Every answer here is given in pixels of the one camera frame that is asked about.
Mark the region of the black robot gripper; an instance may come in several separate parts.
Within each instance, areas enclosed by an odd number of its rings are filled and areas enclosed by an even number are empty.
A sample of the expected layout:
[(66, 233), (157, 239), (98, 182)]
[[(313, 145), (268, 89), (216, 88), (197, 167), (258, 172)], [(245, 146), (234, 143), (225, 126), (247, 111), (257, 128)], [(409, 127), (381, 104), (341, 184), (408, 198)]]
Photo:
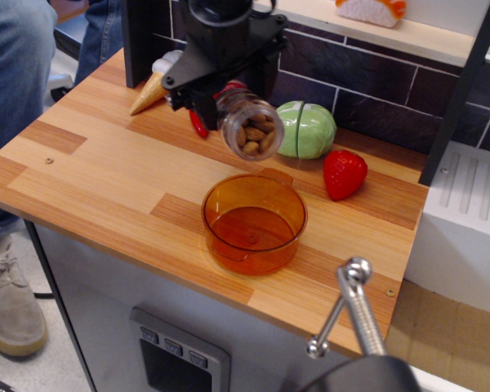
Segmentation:
[(217, 98), (237, 78), (268, 99), (278, 75), (278, 56), (287, 45), (287, 17), (245, 15), (210, 22), (184, 15), (187, 43), (180, 59), (163, 77), (174, 109), (193, 110), (208, 131), (218, 129)]

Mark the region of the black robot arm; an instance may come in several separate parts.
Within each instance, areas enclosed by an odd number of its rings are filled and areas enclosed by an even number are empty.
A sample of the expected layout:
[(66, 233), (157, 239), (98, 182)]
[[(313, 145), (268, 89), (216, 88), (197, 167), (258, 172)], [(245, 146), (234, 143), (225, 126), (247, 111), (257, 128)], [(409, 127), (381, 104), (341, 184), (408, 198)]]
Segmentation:
[(287, 17), (255, 11), (252, 1), (181, 1), (187, 43), (162, 80), (174, 109), (193, 110), (208, 131), (217, 129), (214, 95), (232, 79), (262, 98), (274, 89), (278, 58), (287, 46)]

